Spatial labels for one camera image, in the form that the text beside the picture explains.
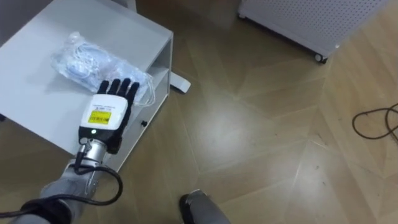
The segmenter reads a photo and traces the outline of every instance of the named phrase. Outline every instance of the wooden floor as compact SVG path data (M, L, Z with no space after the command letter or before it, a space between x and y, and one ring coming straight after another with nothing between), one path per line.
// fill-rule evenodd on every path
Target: wooden floor
M234 224L398 222L398 145L357 136L352 117L398 102L398 1L326 65L252 22L237 0L139 0L175 32L170 98L121 170L122 199L80 223L181 223L178 198L202 189ZM383 116L358 128L384 132ZM0 124L0 210L36 197L68 155L18 125ZM103 184L98 196L112 196Z

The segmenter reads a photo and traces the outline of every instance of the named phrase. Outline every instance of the yellow label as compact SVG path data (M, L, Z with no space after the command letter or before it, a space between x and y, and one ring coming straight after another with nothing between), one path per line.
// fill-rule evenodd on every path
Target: yellow label
M111 112L106 111L92 111L90 118L88 118L89 123L94 124L108 124L109 119L111 118Z

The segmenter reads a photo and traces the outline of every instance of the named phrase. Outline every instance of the plastic bag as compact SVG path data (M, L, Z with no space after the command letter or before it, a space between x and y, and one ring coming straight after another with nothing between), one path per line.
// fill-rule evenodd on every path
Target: plastic bag
M93 93L98 91L103 80L130 78L132 83L140 84L134 105L150 106L155 102L155 90L149 74L87 42L78 32L72 33L63 47L52 55L51 66Z

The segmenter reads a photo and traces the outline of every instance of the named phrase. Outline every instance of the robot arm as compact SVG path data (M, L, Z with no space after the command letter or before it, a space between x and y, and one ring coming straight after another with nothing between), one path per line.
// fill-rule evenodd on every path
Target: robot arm
M39 199L25 203L20 211L0 213L0 218L16 217L11 222L15 224L69 224L80 217L85 204L105 206L117 201L123 182L117 172L103 165L103 158L119 151L139 84L125 79L108 86L104 81L86 108L78 132L80 149L61 177L44 187ZM103 172L115 177L119 190L111 200L99 202L91 198Z

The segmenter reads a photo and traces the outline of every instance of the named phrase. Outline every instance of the black wire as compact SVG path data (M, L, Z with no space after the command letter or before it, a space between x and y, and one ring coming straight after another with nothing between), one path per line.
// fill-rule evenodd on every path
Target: black wire
M113 176L117 180L118 192L116 193L116 195L113 198L111 198L110 200L104 201L104 202L92 200L90 198L80 197L80 196L76 196L76 195L68 195L68 194L58 194L58 195L50 196L47 198L34 199L32 201L41 201L43 203L46 203L46 202L49 202L52 200L74 200L74 201L89 204L89 205L106 206L106 205L111 205L112 203L117 201L123 193L122 178L116 171L112 170L109 167L91 167L91 168L86 168L86 169L82 169L82 170L79 170L79 167L75 167L74 170L77 175L83 175L83 174L87 174L89 172L95 172L95 171L106 172L109 175ZM27 214L33 212L34 210L35 210L35 208L30 208L27 210L21 210L21 211L15 211L15 212L3 212L3 213L0 213L0 218L12 218L12 217L18 217L20 215L27 215Z
M365 138L365 139L376 140L376 139L382 139L384 137L387 137L388 135L391 135L394 138L394 140L396 140L398 142L398 136L394 133L395 130L398 129L398 125L395 126L394 128L391 128L389 121L388 121L390 112L394 112L395 114L398 114L398 110L394 109L396 106L398 106L398 103L390 106L389 108L379 108L379 109L375 109L375 110L369 110L369 111L365 111L365 112L355 115L353 118L353 122L352 122L354 131L356 132L356 134L358 134L359 136L361 136L362 138ZM358 131L358 129L356 128L356 123L355 123L357 118L359 118L360 116L368 116L368 114L376 113L379 111L386 111L386 113L384 115L384 125L386 126L387 133L382 134L380 136L366 136L363 133L361 133L360 131Z
M20 215L27 215L30 212L33 212L35 208L23 210L23 211L15 211L15 212L2 212L0 213L0 218L13 218L18 217Z

